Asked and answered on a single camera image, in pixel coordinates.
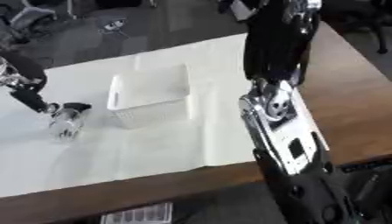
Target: clear plastic cup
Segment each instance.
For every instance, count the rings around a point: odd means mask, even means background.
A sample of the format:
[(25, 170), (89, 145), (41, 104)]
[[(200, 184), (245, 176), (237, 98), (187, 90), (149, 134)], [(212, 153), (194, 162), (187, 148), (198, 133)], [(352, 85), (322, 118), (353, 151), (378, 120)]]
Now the clear plastic cup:
[(81, 131), (83, 120), (76, 109), (63, 108), (53, 115), (49, 131), (54, 139), (61, 142), (73, 141)]

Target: small box on floor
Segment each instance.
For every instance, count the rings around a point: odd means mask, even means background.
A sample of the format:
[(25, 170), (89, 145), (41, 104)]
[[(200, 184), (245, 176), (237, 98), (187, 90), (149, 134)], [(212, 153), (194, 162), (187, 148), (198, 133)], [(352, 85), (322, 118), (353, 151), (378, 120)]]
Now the small box on floor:
[(172, 203), (140, 207), (102, 216), (101, 224), (169, 224), (172, 223)]

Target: metal robot arm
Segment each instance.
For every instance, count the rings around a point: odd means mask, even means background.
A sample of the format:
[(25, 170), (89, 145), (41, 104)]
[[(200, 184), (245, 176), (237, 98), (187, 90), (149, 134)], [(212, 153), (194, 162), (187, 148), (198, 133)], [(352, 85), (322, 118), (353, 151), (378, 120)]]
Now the metal robot arm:
[(0, 87), (10, 89), (10, 95), (28, 108), (50, 115), (56, 114), (60, 108), (84, 111), (91, 105), (78, 102), (46, 103), (39, 92), (45, 87), (47, 77), (44, 69), (24, 56), (13, 52), (0, 52)]
[(320, 0), (265, 0), (247, 21), (244, 70), (252, 87), (240, 99), (254, 155), (289, 224), (358, 223), (322, 136), (296, 87), (305, 80)]

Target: wire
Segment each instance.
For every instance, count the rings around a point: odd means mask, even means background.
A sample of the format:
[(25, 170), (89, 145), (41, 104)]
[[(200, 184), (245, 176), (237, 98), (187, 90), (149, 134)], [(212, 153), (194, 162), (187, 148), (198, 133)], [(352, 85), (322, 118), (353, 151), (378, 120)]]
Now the wire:
[(382, 219), (383, 219), (385, 224), (391, 224), (389, 213), (386, 213), (385, 209), (386, 209), (386, 207), (383, 206), (382, 209), (381, 209), (381, 217), (382, 217)]

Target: office chair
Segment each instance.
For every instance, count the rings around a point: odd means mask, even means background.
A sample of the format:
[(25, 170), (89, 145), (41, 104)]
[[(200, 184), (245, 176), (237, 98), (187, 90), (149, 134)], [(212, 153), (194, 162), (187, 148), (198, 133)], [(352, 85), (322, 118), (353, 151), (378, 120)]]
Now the office chair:
[(392, 14), (392, 0), (325, 0), (321, 11), (323, 20), (340, 33), (368, 28), (379, 42), (378, 53), (388, 52), (383, 26), (391, 26), (385, 17)]
[(8, 26), (7, 32), (12, 36), (11, 42), (23, 44), (38, 32), (37, 27), (47, 19), (55, 20), (56, 11), (52, 8), (64, 0), (22, 0), (24, 8), (19, 13), (7, 4), (0, 3), (0, 20)]

